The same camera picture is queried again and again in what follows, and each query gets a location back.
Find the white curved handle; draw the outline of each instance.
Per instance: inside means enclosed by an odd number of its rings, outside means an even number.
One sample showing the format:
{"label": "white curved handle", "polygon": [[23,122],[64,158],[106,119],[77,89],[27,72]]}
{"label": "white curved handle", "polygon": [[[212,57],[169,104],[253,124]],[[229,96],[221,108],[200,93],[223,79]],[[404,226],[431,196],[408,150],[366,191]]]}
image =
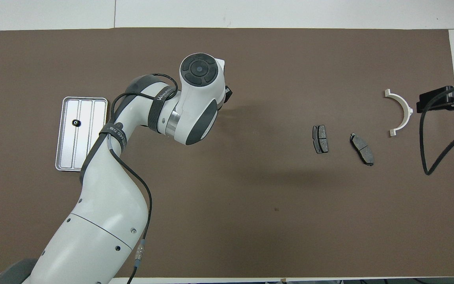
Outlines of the white curved handle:
{"label": "white curved handle", "polygon": [[402,119],[400,125],[397,128],[390,129],[390,137],[392,137],[397,135],[396,132],[401,130],[407,124],[409,118],[413,114],[413,109],[409,107],[409,104],[407,104],[403,97],[391,93],[390,89],[385,90],[385,97],[391,97],[392,99],[395,99],[402,106],[402,109],[404,109],[404,119]]}

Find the black velcro strap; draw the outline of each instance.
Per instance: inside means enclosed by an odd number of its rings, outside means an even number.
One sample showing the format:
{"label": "black velcro strap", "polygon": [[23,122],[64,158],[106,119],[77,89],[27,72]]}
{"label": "black velcro strap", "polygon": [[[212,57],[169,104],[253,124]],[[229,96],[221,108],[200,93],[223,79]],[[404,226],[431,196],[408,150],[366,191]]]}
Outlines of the black velcro strap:
{"label": "black velcro strap", "polygon": [[166,86],[153,98],[152,105],[150,106],[150,111],[148,112],[148,128],[153,131],[160,133],[157,130],[157,124],[159,123],[159,116],[162,108],[164,107],[164,102],[166,99],[173,94],[175,88],[171,86]]}
{"label": "black velcro strap", "polygon": [[115,137],[115,139],[119,141],[122,151],[124,151],[124,148],[127,146],[127,136],[122,130],[123,127],[124,125],[120,122],[115,124],[108,122],[103,126],[99,133],[108,133],[109,135]]}

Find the silver tray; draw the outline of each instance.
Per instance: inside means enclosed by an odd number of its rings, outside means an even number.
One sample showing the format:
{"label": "silver tray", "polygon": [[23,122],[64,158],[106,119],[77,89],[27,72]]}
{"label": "silver tray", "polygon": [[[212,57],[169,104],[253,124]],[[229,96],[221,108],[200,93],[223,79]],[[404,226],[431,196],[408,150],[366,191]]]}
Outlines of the silver tray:
{"label": "silver tray", "polygon": [[104,97],[64,98],[57,142],[56,169],[81,170],[87,153],[106,123],[107,109],[108,101]]}

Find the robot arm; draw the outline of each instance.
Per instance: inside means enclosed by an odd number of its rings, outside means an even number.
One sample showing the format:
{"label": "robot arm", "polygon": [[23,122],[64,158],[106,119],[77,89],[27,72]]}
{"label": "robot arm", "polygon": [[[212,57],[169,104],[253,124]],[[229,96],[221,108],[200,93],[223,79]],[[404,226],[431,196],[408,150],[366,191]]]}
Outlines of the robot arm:
{"label": "robot arm", "polygon": [[148,210],[140,189],[114,159],[139,125],[182,144],[202,140],[225,101],[224,62],[192,54],[180,66],[182,91],[146,75],[134,79],[83,167],[77,205],[54,234],[26,284],[108,284],[139,243]]}

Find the brown table surface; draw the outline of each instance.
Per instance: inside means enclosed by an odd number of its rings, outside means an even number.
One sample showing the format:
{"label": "brown table surface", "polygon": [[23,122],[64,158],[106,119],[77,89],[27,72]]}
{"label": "brown table surface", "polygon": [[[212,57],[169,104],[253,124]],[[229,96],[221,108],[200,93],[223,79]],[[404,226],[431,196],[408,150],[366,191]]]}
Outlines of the brown table surface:
{"label": "brown table surface", "polygon": [[[122,158],[154,196],[138,277],[454,275],[454,149],[425,176],[416,113],[418,94],[454,84],[448,33],[334,29],[0,31],[0,271],[38,257],[80,194],[79,173],[54,167],[62,99],[178,79],[194,52],[226,61],[234,94],[198,144],[131,137]],[[395,137],[386,88],[415,110]],[[315,153],[315,124],[329,153]],[[433,161],[454,112],[429,113],[425,135]]]}

